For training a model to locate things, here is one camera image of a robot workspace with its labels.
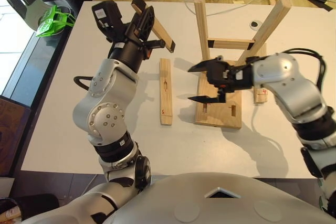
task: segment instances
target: pine wood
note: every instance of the pine wood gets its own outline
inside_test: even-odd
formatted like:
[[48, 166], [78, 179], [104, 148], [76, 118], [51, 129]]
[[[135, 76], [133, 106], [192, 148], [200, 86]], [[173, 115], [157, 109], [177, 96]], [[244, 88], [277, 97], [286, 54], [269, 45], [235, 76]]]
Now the pine wood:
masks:
[[163, 58], [160, 59], [160, 122], [163, 125], [173, 124], [170, 60]]
[[224, 48], [224, 49], [240, 49], [245, 50], [249, 47], [251, 43], [255, 41], [252, 39], [219, 39], [219, 38], [208, 38], [208, 46], [210, 48]]
[[[263, 44], [263, 46], [260, 48], [260, 50], [256, 53], [256, 56], [262, 57], [267, 55], [267, 49], [266, 49], [266, 43]], [[253, 98], [255, 104], [262, 104], [264, 102], [267, 102], [267, 95], [268, 90], [261, 88], [257, 89], [253, 87]]]
[[289, 0], [278, 0], [273, 7], [270, 14], [267, 16], [255, 36], [253, 40], [255, 43], [249, 50], [245, 50], [243, 54], [239, 57], [237, 61], [237, 65], [245, 64], [245, 60], [247, 57], [254, 56], [262, 45], [266, 42], [268, 37], [273, 33], [273, 31], [277, 28], [283, 18], [291, 9], [291, 4]]
[[208, 25], [206, 21], [205, 0], [194, 0], [199, 41], [201, 43], [202, 60], [210, 59], [208, 47]]

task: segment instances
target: black cable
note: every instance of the black cable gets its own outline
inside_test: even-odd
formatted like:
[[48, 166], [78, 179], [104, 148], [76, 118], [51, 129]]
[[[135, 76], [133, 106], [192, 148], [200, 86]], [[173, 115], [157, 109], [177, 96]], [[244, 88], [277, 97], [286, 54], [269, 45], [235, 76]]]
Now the black cable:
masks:
[[311, 49], [307, 49], [307, 48], [292, 48], [292, 49], [284, 51], [284, 53], [310, 55], [320, 61], [320, 70], [319, 70], [319, 75], [316, 81], [316, 86], [321, 91], [323, 79], [324, 79], [324, 76], [326, 75], [326, 70], [327, 70], [327, 66], [326, 66], [325, 61], [323, 60], [323, 57], [318, 52], [311, 50]]
[[75, 84], [77, 84], [78, 86], [80, 86], [81, 88], [85, 89], [85, 90], [89, 90], [89, 87], [86, 86], [84, 83], [81, 82], [81, 80], [88, 80], [91, 81], [93, 78], [93, 76], [75, 76], [74, 77], [74, 82]]

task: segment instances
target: electrical cable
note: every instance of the electrical cable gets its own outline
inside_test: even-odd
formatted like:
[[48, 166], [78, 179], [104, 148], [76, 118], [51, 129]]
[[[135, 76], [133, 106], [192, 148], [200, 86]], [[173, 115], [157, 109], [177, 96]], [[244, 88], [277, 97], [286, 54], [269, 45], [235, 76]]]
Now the electrical cable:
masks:
[[89, 90], [89, 87], [86, 86], [84, 83], [82, 83], [81, 80], [91, 81], [92, 78], [93, 78], [93, 76], [75, 76], [74, 77], [74, 82], [75, 82], [75, 84], [77, 84], [81, 88], [83, 88], [85, 90]]
[[98, 174], [95, 174], [94, 177], [92, 178], [92, 180], [89, 182], [89, 184], [86, 186], [86, 188], [84, 189], [84, 191], [82, 192], [82, 194], [80, 196], [83, 196], [86, 191], [88, 190], [89, 186], [91, 186], [91, 184], [93, 183], [93, 181], [97, 178]]
[[286, 54], [300, 54], [300, 55], [310, 55], [313, 56], [314, 58], [318, 59], [320, 61], [320, 70], [319, 70], [319, 74], [318, 74], [318, 79], [316, 81], [316, 86], [318, 87], [318, 89], [321, 91], [322, 90], [322, 83], [323, 83], [323, 79], [324, 76], [326, 74], [326, 63], [323, 60], [323, 57], [321, 55], [319, 55], [318, 52], [313, 51], [311, 49], [307, 49], [307, 48], [292, 48], [286, 51], [283, 51]]

